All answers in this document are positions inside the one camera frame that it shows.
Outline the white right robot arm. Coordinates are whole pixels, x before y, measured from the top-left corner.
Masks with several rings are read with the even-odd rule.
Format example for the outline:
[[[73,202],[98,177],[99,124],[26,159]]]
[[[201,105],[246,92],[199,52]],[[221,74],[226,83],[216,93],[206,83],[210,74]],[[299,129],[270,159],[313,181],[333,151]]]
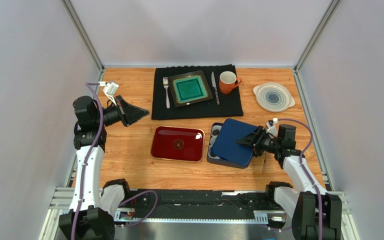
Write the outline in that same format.
[[[281,206],[291,218],[296,240],[339,240],[342,236],[340,197],[330,194],[311,172],[303,150],[296,148],[296,127],[269,120],[236,143],[253,150],[256,157],[274,155],[292,184],[272,181],[266,186],[272,202]]]

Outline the dark round chocolate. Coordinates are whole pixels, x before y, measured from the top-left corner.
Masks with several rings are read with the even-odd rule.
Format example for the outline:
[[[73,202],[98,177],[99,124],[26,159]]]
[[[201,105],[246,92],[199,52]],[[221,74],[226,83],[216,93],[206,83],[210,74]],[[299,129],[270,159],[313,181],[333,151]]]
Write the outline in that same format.
[[[212,135],[213,136],[217,136],[219,134],[219,132],[220,131],[218,129],[215,129],[215,130],[212,131]]]

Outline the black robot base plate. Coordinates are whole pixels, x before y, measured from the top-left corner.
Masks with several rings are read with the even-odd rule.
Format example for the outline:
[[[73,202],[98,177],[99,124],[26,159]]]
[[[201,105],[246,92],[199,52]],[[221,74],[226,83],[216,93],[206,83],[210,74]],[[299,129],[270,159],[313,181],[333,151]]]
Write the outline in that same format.
[[[255,214],[285,218],[286,212],[264,191],[133,189],[142,196],[122,204],[115,219],[145,216],[153,220],[253,220]]]

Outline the metal serving tongs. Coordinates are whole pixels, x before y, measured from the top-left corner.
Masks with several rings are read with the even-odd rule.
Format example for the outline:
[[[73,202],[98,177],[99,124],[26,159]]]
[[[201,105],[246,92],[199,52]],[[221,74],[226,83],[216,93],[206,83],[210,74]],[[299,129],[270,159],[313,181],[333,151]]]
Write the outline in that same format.
[[[262,161],[262,169],[261,169],[261,174],[264,174],[266,172],[266,167],[267,167],[267,157],[265,157]]]

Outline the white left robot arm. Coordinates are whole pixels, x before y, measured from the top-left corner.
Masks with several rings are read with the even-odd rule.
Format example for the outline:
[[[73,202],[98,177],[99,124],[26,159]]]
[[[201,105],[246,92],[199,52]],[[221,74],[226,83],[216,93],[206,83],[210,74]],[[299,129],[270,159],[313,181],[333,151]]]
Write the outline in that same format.
[[[59,216],[58,227],[68,240],[112,240],[115,213],[130,188],[125,179],[116,179],[100,189],[105,128],[118,122],[128,127],[150,112],[127,103],[120,95],[107,107],[90,96],[81,96],[72,105],[77,118],[73,139],[77,174],[68,213]]]

